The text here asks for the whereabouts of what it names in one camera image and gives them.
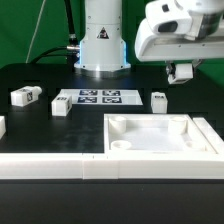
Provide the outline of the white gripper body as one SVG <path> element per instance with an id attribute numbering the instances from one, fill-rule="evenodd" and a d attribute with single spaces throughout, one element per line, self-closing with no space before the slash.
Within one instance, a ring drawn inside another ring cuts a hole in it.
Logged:
<path id="1" fill-rule="evenodd" d="M 135 39 L 142 62 L 224 58 L 224 0 L 154 0 Z"/>

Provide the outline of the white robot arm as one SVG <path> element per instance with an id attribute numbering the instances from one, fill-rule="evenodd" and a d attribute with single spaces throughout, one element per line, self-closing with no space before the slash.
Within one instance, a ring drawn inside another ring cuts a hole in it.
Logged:
<path id="1" fill-rule="evenodd" d="M 85 0 L 85 36 L 77 69 L 128 69 L 121 37 L 122 0 Z M 141 62 L 224 57 L 224 0 L 153 0 L 135 38 Z"/>

